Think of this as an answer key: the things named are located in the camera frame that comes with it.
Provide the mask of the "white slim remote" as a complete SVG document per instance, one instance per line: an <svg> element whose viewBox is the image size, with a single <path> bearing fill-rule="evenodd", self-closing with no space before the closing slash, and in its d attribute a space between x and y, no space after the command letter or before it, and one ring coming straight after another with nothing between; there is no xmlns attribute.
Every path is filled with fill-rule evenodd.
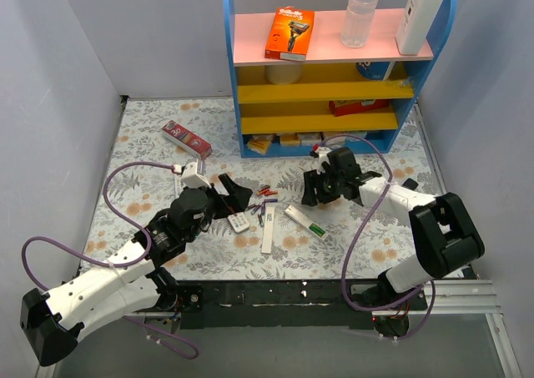
<svg viewBox="0 0 534 378"><path fill-rule="evenodd" d="M290 205L284 210L284 213L291 220L293 220L297 225L299 225L300 227L304 228L307 232L309 232L316 239L324 240L324 239L326 239L328 237L328 232L326 230L325 230L326 231L326 235L323 238L319 238L315 234L310 232L309 226L311 224L317 224L317 223L312 221L310 218L308 218L305 214L303 214L301 211L299 211L296 207Z"/></svg>

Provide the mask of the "white slim battery cover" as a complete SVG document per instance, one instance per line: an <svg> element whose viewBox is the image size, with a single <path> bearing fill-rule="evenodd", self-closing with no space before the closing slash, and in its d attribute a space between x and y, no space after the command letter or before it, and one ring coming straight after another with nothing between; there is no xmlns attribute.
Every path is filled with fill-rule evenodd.
<svg viewBox="0 0 534 378"><path fill-rule="evenodd" d="M264 214L264 230L261 245L261 253L264 255L270 255L273 244L273 233L275 226L275 210L273 205L267 205Z"/></svg>

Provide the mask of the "green battery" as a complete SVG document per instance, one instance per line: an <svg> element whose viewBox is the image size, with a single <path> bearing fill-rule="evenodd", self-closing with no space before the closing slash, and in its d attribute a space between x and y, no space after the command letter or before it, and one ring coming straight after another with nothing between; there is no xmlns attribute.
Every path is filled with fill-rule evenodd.
<svg viewBox="0 0 534 378"><path fill-rule="evenodd" d="M317 224L311 224L309 230L319 238L323 238L326 235L326 231Z"/></svg>

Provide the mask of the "black slim remote control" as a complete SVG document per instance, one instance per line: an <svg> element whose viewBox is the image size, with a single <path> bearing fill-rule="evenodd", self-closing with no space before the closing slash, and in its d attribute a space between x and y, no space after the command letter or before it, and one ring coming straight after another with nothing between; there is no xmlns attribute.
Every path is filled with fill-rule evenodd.
<svg viewBox="0 0 534 378"><path fill-rule="evenodd" d="M402 186L404 188L410 189L410 190L416 190L418 187L418 183L414 179L407 179Z"/></svg>

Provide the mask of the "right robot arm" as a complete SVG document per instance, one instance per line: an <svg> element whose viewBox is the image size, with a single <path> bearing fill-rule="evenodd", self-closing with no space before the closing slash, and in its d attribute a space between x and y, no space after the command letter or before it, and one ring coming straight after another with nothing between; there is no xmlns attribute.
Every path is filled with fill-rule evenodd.
<svg viewBox="0 0 534 378"><path fill-rule="evenodd" d="M364 173L348 148L314 146L318 168L304 173L301 203L328 204L340 197L385 212L411 229L415 254L379 276L378 301L387 309L406 302L408 290L441 279L481 258L485 245L461 198L423 194L381 174Z"/></svg>

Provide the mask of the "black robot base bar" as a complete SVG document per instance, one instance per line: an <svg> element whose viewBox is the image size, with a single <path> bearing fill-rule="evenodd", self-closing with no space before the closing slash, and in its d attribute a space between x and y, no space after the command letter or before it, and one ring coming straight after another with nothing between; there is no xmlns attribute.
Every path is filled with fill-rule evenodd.
<svg viewBox="0 0 534 378"><path fill-rule="evenodd" d="M170 315L184 330L230 327L375 328L369 311L345 302L338 280L178 281L152 314Z"/></svg>

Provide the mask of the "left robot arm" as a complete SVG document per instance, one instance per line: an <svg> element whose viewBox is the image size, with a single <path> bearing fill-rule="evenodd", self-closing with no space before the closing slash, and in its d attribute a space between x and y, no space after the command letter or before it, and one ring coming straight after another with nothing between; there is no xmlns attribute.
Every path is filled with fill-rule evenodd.
<svg viewBox="0 0 534 378"><path fill-rule="evenodd" d="M173 311L189 305L165 263L216 219L246 210L252 189L219 176L195 188L189 180L179 197L103 262L50 290L33 289L22 299L20 325L38 363L53 365L95 330L138 310Z"/></svg>

